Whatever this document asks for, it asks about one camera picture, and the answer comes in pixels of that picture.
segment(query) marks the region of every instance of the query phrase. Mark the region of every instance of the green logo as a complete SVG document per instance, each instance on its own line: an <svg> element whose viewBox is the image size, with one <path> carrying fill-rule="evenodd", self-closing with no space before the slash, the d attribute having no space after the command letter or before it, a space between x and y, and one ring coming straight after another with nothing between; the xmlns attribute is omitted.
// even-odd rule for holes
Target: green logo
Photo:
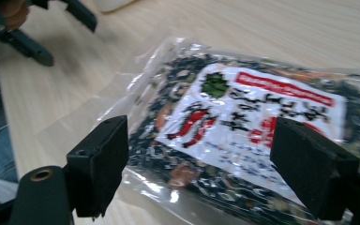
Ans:
<svg viewBox="0 0 360 225"><path fill-rule="evenodd" d="M206 74L205 81L202 84L202 92L211 98L223 97L228 88L227 81L219 72Z"/></svg>

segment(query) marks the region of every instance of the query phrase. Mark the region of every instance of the dark mixed snack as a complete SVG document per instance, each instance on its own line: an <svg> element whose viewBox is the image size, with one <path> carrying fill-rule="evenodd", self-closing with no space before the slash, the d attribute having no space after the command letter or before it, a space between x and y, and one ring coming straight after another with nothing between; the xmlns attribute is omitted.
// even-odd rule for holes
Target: dark mixed snack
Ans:
<svg viewBox="0 0 360 225"><path fill-rule="evenodd" d="M167 182L169 187L189 190L189 193L199 196L203 201L236 216L249 218L258 224L316 224L314 217L304 206L282 197L275 191L252 184L231 172L206 164L198 158L174 149L173 146L157 141L159 132L179 106L181 99L185 97L186 91L197 80L198 74L214 64L253 69L305 83L325 93L345 97L347 101L344 137L341 142L344 148L360 158L360 90L358 86L347 80L348 77L360 79L360 75L317 72L265 59L245 60L222 54L190 51L186 54L179 53L177 58L161 64L157 69L157 74L163 76L164 83L159 87L157 96L150 102L147 116L130 136L128 165L136 171L150 171ZM202 82L203 98L219 99L226 93L235 95L236 92L231 89L220 72L209 73L199 82ZM261 101L279 103L280 99L266 96ZM292 113L293 116L297 115L295 113L300 113L289 110L292 107L292 105L282 106L283 114L280 116L292 117ZM258 111L259 105L256 105L256 108L244 105L240 110L240 112ZM166 138L168 140L184 138L182 147L185 149L197 143L214 123L221 123L233 130L247 131L251 142L267 143L266 146L270 147L269 139L270 137L272 139L275 117L263 120L260 129L249 129L245 126L248 118L244 114L233 112L231 121L218 121L218 115L199 102L191 104L182 113L185 119L181 126L174 132L166 134ZM328 123L324 113L325 111L321 109L303 112L306 119L320 118ZM223 155L220 160L225 162L228 159ZM259 169L265 171L274 170L258 157L245 157L243 160L252 161ZM244 173L250 176L266 175L254 168L244 168ZM265 178L274 183L281 183L280 180L276 181L275 177Z"/></svg>

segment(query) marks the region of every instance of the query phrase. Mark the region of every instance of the robotic arm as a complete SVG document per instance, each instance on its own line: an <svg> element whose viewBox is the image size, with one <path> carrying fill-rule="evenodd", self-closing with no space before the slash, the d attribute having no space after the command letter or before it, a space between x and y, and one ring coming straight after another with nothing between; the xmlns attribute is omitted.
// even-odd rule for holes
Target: robotic arm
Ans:
<svg viewBox="0 0 360 225"><path fill-rule="evenodd" d="M27 0L28 6L36 5L41 8L48 9L49 0ZM82 5L78 0L60 0L67 3L67 11L71 13L77 20L83 23L90 31L94 32L98 24L93 13ZM52 55L42 46L28 37L20 29L8 30L5 20L0 14L0 41L11 45L18 52L26 57L32 57L41 65L53 66Z"/></svg>
<svg viewBox="0 0 360 225"><path fill-rule="evenodd" d="M104 216L128 163L128 119L103 121L67 154L64 168L47 166L26 174L16 199L0 205L0 223L73 224Z"/></svg>

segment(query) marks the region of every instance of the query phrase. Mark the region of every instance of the printed label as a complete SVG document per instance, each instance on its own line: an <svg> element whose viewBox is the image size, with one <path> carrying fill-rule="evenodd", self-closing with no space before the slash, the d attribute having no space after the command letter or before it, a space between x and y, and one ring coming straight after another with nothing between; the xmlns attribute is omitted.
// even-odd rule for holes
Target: printed label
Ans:
<svg viewBox="0 0 360 225"><path fill-rule="evenodd" d="M345 101L301 82L214 64L198 75L156 141L300 203L269 158L277 117L340 140Z"/></svg>

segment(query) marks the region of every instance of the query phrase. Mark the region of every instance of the plastic bag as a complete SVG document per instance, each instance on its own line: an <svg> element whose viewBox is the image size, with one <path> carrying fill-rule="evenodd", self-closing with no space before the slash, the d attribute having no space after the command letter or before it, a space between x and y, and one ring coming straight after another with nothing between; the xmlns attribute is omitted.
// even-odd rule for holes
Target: plastic bag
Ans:
<svg viewBox="0 0 360 225"><path fill-rule="evenodd" d="M114 81L43 131L41 143L52 144L59 127L87 133L125 113L130 159L123 185L184 221L207 223L217 208L227 215L213 222L234 224L236 216L258 224L318 223L272 168L275 120L306 123L360 157L360 71L309 69L187 38L156 40L129 62L126 91ZM80 116L90 119L78 129L73 121Z"/></svg>

